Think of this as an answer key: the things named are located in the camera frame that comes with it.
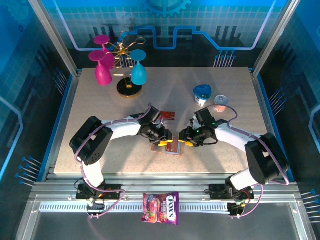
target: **wooden table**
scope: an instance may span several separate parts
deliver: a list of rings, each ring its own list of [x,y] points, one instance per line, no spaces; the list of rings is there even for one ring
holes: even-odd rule
[[[201,109],[194,101],[194,87],[208,84],[215,96],[225,95],[239,114],[232,124],[249,132],[267,132],[250,72],[246,67],[155,67],[147,68],[148,80],[139,96],[124,98],[116,90],[121,77],[113,77],[108,86],[95,80],[95,69],[85,68],[76,90],[72,109],[55,165],[56,174],[79,174],[79,165],[69,142],[91,116],[100,120],[117,120],[147,110],[148,103],[160,111],[175,112],[167,121],[173,136],[189,125],[194,112]],[[121,69],[122,73],[130,72]],[[216,119],[234,117],[231,110],[211,111]],[[182,156],[151,151],[151,144],[141,136],[127,136],[111,141],[101,158],[102,173],[235,173],[248,167],[245,153],[219,142],[213,146],[185,146]]]

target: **glass panel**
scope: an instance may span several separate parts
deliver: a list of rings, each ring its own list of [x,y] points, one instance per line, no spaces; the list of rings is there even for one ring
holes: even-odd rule
[[[260,73],[301,193],[320,192],[319,13],[314,1],[300,2]]]
[[[14,239],[70,74],[27,0],[0,1],[0,32],[0,239]]]
[[[287,0],[43,3],[78,68],[97,65],[88,55],[100,48],[98,35],[108,35],[111,43],[126,36],[126,45],[144,37],[146,43],[131,50],[146,51],[146,67],[252,67]]]

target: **small white cup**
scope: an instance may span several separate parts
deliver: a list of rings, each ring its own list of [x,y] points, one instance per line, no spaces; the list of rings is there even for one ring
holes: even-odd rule
[[[218,95],[215,97],[214,99],[214,103],[215,104],[219,104],[219,105],[228,105],[229,100],[226,96],[223,95]],[[226,106],[214,106],[213,107],[218,113],[222,113],[226,110]]]
[[[196,95],[194,95],[194,100],[195,100],[196,104],[198,104],[198,106],[200,106],[200,107],[204,107],[206,102],[208,101],[208,100],[200,99]]]

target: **candy bag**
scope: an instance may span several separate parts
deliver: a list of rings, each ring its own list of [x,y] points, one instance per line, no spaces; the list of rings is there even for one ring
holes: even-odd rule
[[[142,222],[179,225],[179,193],[143,194]]]

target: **red card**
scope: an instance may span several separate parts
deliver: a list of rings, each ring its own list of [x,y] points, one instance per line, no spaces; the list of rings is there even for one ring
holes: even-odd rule
[[[177,137],[173,137],[173,142],[168,142],[166,146],[166,154],[181,156],[181,142],[178,141]]]
[[[176,113],[174,111],[162,111],[162,119],[175,120]]]

